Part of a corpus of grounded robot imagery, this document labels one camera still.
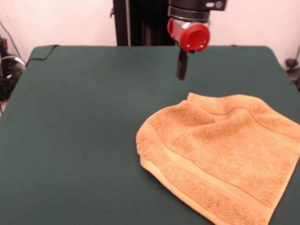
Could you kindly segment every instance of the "black device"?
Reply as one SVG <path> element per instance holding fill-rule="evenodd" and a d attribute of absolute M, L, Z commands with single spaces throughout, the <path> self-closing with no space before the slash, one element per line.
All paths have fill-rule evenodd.
<path fill-rule="evenodd" d="M 187 53 L 203 51 L 210 41 L 210 11 L 224 11 L 227 0 L 169 0 L 168 31 L 180 47 L 177 77 L 185 79 L 188 67 Z"/>
<path fill-rule="evenodd" d="M 8 43 L 0 37 L 0 101 L 10 98 L 17 82 L 25 70 L 25 63 L 8 53 Z"/>
<path fill-rule="evenodd" d="M 207 23 L 210 11 L 224 11 L 227 0 L 169 0 L 168 15 L 176 20 Z"/>

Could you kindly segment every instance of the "towel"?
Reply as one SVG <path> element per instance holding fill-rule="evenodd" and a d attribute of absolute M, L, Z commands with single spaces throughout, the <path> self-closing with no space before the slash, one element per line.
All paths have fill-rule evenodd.
<path fill-rule="evenodd" d="M 136 136 L 143 168 L 217 225 L 266 225 L 300 156 L 300 125 L 245 95 L 187 100 Z"/>

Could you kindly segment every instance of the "terry cloth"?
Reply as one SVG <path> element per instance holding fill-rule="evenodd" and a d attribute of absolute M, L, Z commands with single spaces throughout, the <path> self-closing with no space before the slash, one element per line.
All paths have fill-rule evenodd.
<path fill-rule="evenodd" d="M 217 225 L 266 225 L 300 156 L 300 125 L 245 95 L 187 100 L 136 136 L 142 167 Z"/>

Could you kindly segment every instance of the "green cloth surface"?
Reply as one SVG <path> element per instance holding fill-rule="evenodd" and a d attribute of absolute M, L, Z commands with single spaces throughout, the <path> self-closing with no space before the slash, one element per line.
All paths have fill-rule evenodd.
<path fill-rule="evenodd" d="M 246 94 L 300 123 L 300 94 L 266 47 L 36 48 L 0 120 L 1 225 L 211 224 L 139 164 L 135 135 L 189 92 Z M 271 225 L 300 224 L 300 166 Z"/>

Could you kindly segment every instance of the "towel hem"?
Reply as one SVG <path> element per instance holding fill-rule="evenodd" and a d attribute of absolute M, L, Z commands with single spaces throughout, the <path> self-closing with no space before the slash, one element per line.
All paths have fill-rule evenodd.
<path fill-rule="evenodd" d="M 185 204 L 191 207 L 193 210 L 199 212 L 202 216 L 206 217 L 208 220 L 213 222 L 214 224 L 219 225 L 231 225 L 220 218 L 216 217 L 213 213 L 207 211 L 201 205 L 196 203 L 194 200 L 186 196 L 184 193 L 179 191 L 176 187 L 174 187 L 163 175 L 163 173 L 159 170 L 157 166 L 155 166 L 152 162 L 140 157 L 141 166 L 149 171 L 152 175 L 154 175 L 159 182 L 161 182 L 167 189 L 169 189 L 175 196 L 181 199 Z"/>

